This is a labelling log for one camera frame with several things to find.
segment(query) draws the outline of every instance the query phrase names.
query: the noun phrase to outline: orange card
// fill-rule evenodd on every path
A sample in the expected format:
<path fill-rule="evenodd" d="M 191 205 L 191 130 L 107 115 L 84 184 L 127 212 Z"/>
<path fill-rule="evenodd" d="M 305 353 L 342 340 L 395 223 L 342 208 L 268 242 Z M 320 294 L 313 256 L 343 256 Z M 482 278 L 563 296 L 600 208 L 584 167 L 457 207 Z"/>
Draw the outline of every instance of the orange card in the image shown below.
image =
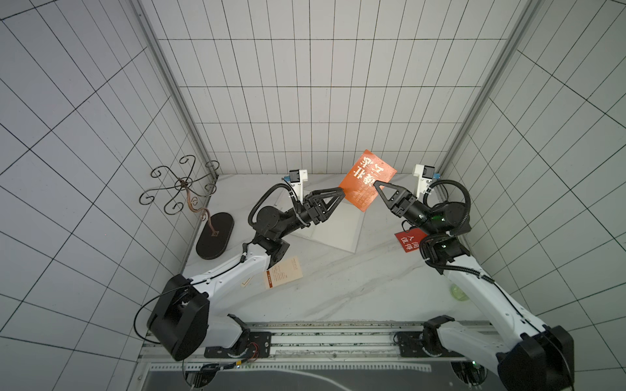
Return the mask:
<path fill-rule="evenodd" d="M 389 182 L 396 172 L 378 156 L 365 150 L 339 187 L 344 190 L 348 201 L 365 212 L 378 195 L 374 182 Z"/>

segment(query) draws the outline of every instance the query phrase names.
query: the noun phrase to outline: red card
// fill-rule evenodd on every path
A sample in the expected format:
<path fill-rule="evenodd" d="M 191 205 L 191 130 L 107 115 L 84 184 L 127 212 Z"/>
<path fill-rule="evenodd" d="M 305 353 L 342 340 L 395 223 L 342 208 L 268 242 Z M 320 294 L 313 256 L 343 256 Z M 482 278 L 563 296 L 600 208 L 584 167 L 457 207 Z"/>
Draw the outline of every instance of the red card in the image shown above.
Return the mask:
<path fill-rule="evenodd" d="M 426 238 L 426 236 L 427 235 L 419 228 L 413 228 L 408 232 L 402 231 L 396 234 L 396 238 L 398 238 L 405 253 L 417 250 L 419 248 L 419 241 Z"/>
<path fill-rule="evenodd" d="M 365 150 L 339 187 L 344 190 L 348 201 L 365 212 L 378 195 L 374 182 L 389 182 L 396 172 L 378 156 Z"/>

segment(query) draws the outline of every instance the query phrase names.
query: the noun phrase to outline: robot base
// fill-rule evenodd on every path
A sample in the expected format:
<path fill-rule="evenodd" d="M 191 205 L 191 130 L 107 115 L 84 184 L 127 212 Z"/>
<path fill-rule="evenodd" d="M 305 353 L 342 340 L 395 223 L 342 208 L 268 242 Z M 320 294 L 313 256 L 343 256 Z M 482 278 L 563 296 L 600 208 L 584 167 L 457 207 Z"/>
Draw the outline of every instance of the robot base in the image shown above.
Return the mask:
<path fill-rule="evenodd" d="M 248 343 L 254 342 L 259 346 L 258 358 L 267 358 L 270 355 L 270 347 L 272 345 L 272 333 L 271 332 L 250 332 L 248 335 Z M 206 358 L 252 358 L 254 354 L 254 347 L 248 346 L 244 352 L 239 355 L 233 355 L 231 349 L 224 349 L 223 347 L 208 347 L 204 351 L 204 357 Z"/>

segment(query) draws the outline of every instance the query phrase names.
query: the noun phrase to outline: black oval base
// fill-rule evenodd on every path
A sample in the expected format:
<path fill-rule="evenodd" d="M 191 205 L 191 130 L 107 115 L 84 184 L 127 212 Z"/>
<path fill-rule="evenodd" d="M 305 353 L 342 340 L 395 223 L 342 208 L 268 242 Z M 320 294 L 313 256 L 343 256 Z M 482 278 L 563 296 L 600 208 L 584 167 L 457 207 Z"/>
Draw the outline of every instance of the black oval base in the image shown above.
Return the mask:
<path fill-rule="evenodd" d="M 226 212 L 216 213 L 211 216 L 211 223 L 219 234 L 212 236 L 211 228 L 208 224 L 205 224 L 196 244 L 196 252 L 200 255 L 200 258 L 206 260 L 216 259 L 226 251 L 230 234 L 235 226 L 233 216 Z"/>

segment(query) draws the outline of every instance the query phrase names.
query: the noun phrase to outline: black cable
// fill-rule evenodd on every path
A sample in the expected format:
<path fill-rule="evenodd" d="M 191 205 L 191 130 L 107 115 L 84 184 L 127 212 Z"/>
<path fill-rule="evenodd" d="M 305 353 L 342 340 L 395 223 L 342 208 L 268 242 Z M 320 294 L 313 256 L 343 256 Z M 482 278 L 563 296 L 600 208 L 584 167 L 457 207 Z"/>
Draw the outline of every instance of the black cable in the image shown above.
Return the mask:
<path fill-rule="evenodd" d="M 183 285 L 183 286 L 178 287 L 178 288 L 170 289 L 170 290 L 169 290 L 169 291 L 167 291 L 167 292 L 163 292 L 163 293 L 161 293 L 160 295 L 154 296 L 154 297 L 153 297 L 153 298 L 151 298 L 149 301 L 147 301 L 144 305 L 142 305 L 141 307 L 139 307 L 139 310 L 137 310 L 137 313 L 135 314 L 135 319 L 133 319 L 133 329 L 134 329 L 134 331 L 135 331 L 135 334 L 137 334 L 137 337 L 141 338 L 142 340 L 144 340 L 144 341 L 146 341 L 146 342 L 156 343 L 156 344 L 158 344 L 158 345 L 161 345 L 161 343 L 160 343 L 160 342 L 153 341 L 153 340 L 149 340 L 149 339 L 147 339 L 147 338 L 145 338 L 145 337 L 142 337 L 142 335 L 141 335 L 141 334 L 139 334 L 139 331 L 137 331 L 137 317 L 139 316 L 139 313 L 141 312 L 141 310 L 143 310 L 143 309 L 144 309 L 144 308 L 145 308 L 148 304 L 150 304 L 151 302 L 153 302 L 153 301 L 155 301 L 156 299 L 160 298 L 161 296 L 165 296 L 165 295 L 167 295 L 168 293 L 174 292 L 174 291 L 179 290 L 179 289 L 182 289 L 182 288 L 187 288 L 187 287 L 191 287 L 191 286 L 193 286 L 193 285 L 198 285 L 198 284 L 200 284 L 200 283 L 206 282 L 207 280 L 210 280 L 211 278 L 207 278 L 206 280 L 202 280 L 202 281 L 199 281 L 199 282 L 194 282 L 193 284 Z"/>
<path fill-rule="evenodd" d="M 192 390 L 193 389 L 193 384 L 191 384 L 190 382 L 187 381 L 187 375 L 185 373 L 185 359 L 183 358 L 182 361 L 182 365 L 181 368 L 183 370 L 183 380 L 185 381 L 185 383 L 187 383 L 187 385 L 190 387 L 189 389 Z"/>
<path fill-rule="evenodd" d="M 263 202 L 265 202 L 265 200 L 275 191 L 278 190 L 279 188 L 284 188 L 287 189 L 287 191 L 289 191 L 289 198 L 291 198 L 291 203 L 294 206 L 294 212 L 298 213 L 298 203 L 297 200 L 291 195 L 291 191 L 293 191 L 292 187 L 287 185 L 286 183 L 277 183 L 276 185 L 272 186 L 269 188 L 269 190 L 267 190 L 265 192 L 265 194 L 263 194 L 261 196 L 261 198 L 259 198 L 259 200 L 257 201 L 257 203 L 252 207 L 252 210 L 250 210 L 250 214 L 248 215 L 248 224 L 250 226 L 254 226 L 254 222 L 252 221 L 252 219 L 254 218 L 255 213 L 257 212 L 257 210 L 260 208 L 261 204 Z"/>
<path fill-rule="evenodd" d="M 402 221 L 402 223 L 400 223 L 400 226 L 402 227 L 402 231 L 404 231 L 404 232 L 408 232 L 408 231 L 412 230 L 413 228 L 419 228 L 419 227 L 418 227 L 418 226 L 416 226 L 416 225 L 409 225 L 409 229 L 408 229 L 408 230 L 407 230 L 407 229 L 405 229 L 405 227 L 404 227 L 404 223 L 408 223 L 408 222 L 409 222 L 409 220 L 403 220 L 403 221 Z"/>
<path fill-rule="evenodd" d="M 459 190 L 461 190 L 461 192 L 463 193 L 463 200 L 464 200 L 464 204 L 465 204 L 465 210 L 463 211 L 463 217 L 461 217 L 461 219 L 460 219 L 459 223 L 456 225 L 456 227 L 450 229 L 450 231 L 447 232 L 448 236 L 456 236 L 456 233 L 459 232 L 459 230 L 463 227 L 463 225 L 468 220 L 468 218 L 470 218 L 470 214 L 469 213 L 470 213 L 470 209 L 471 209 L 471 199 L 470 199 L 470 193 L 465 188 L 465 186 L 463 186 L 461 183 L 459 183 L 457 181 L 453 181 L 453 180 L 449 180 L 449 179 L 438 180 L 437 182 L 431 183 L 430 186 L 428 186 L 428 189 L 426 189 L 426 192 L 424 193 L 424 198 L 422 199 L 422 203 L 424 205 L 428 206 L 428 195 L 430 194 L 431 190 L 433 188 L 435 188 L 436 186 L 443 186 L 443 185 L 453 185 L 454 187 L 456 187 Z"/>

